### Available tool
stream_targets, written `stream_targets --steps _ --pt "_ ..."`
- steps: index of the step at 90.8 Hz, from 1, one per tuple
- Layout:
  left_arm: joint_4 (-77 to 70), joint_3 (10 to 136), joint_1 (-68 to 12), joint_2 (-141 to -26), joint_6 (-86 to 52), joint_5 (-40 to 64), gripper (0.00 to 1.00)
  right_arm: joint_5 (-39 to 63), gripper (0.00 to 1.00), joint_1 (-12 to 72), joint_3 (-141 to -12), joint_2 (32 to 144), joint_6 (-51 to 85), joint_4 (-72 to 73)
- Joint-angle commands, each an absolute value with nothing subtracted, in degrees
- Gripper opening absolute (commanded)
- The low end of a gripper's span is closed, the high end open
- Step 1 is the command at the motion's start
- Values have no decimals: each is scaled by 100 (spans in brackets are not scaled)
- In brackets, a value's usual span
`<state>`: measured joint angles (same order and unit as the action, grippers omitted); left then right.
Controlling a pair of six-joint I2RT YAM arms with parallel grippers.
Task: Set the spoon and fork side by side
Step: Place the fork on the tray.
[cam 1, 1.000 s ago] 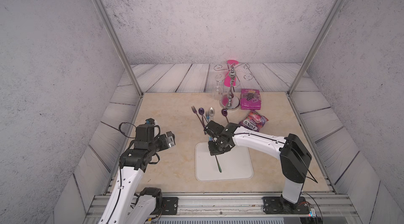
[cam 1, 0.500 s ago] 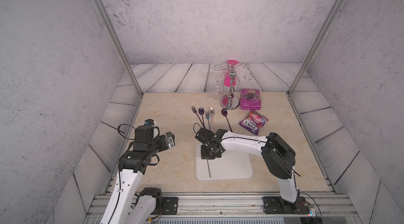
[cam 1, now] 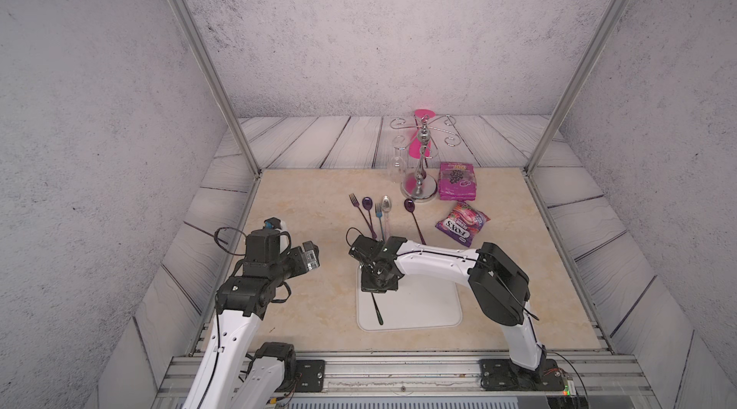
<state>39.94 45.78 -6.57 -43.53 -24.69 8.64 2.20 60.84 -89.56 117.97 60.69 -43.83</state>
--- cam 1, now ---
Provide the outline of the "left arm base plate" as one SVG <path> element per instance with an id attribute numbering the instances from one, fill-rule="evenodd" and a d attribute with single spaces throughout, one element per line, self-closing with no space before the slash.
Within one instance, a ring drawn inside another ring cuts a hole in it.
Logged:
<path id="1" fill-rule="evenodd" d="M 285 366 L 284 380 L 276 391 L 284 394 L 320 393 L 324 389 L 325 376 L 324 360 L 289 361 Z"/>

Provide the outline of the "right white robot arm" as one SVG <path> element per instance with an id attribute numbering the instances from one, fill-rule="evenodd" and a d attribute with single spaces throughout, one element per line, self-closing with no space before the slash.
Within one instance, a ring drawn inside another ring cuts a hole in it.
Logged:
<path id="1" fill-rule="evenodd" d="M 361 281 L 364 292 L 397 291 L 399 280 L 416 275 L 466 286 L 485 316 L 501 326 L 514 367 L 542 375 L 546 349 L 535 333 L 539 317 L 530 307 L 530 280 L 499 246 L 486 242 L 476 250 L 454 250 L 398 236 L 378 241 L 359 235 L 349 255 L 367 277 Z"/>

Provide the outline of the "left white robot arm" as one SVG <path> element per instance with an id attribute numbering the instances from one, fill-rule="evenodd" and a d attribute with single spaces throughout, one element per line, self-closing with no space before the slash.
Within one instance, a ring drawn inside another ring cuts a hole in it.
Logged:
<path id="1" fill-rule="evenodd" d="M 245 251 L 215 296 L 214 326 L 185 408 L 264 408 L 275 393 L 297 387 L 297 359 L 291 344 L 267 342 L 243 368 L 251 342 L 278 288 L 320 267 L 319 247 L 292 244 L 276 217 L 245 236 Z"/>

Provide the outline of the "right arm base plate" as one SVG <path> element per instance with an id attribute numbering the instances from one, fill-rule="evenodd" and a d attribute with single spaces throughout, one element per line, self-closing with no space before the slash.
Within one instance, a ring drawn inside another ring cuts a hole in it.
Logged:
<path id="1" fill-rule="evenodd" d="M 479 361 L 481 387 L 497 392 L 562 392 L 567 380 L 557 362 L 544 359 L 537 370 L 531 371 L 509 359 Z"/>

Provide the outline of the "green handled fork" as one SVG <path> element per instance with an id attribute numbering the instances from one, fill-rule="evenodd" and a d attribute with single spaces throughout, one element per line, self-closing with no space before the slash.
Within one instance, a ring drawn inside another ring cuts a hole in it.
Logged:
<path id="1" fill-rule="evenodd" d="M 378 303 L 376 301 L 375 294 L 374 293 L 370 293 L 370 295 L 372 296 L 372 304 L 373 304 L 373 308 L 374 308 L 375 315 L 376 315 L 376 318 L 377 318 L 377 322 L 378 322 L 378 324 L 380 326 L 384 326 L 384 319 L 383 319 L 383 316 L 381 314 L 381 310 L 379 308 L 379 305 L 378 305 Z"/>

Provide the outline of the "silver spoon pink handle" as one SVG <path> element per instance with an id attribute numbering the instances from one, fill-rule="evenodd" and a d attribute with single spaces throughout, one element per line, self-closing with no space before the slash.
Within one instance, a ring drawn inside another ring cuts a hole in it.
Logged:
<path id="1" fill-rule="evenodd" d="M 381 201 L 381 209 L 383 215 L 383 229 L 385 239 L 391 236 L 390 212 L 392 210 L 392 201 L 389 196 L 384 196 Z"/>

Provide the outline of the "blue fork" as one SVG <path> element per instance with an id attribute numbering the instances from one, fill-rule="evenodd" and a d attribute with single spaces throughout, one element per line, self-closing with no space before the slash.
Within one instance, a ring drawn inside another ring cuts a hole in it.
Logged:
<path id="1" fill-rule="evenodd" d="M 383 227 L 383 221 L 382 221 L 383 213 L 382 213 L 381 205 L 379 205 L 379 203 L 377 203 L 375 205 L 374 212 L 375 212 L 375 215 L 376 215 L 376 217 L 378 219 L 378 222 L 379 222 L 381 239 L 382 240 L 385 240 L 386 236 L 385 236 L 384 227 Z"/>

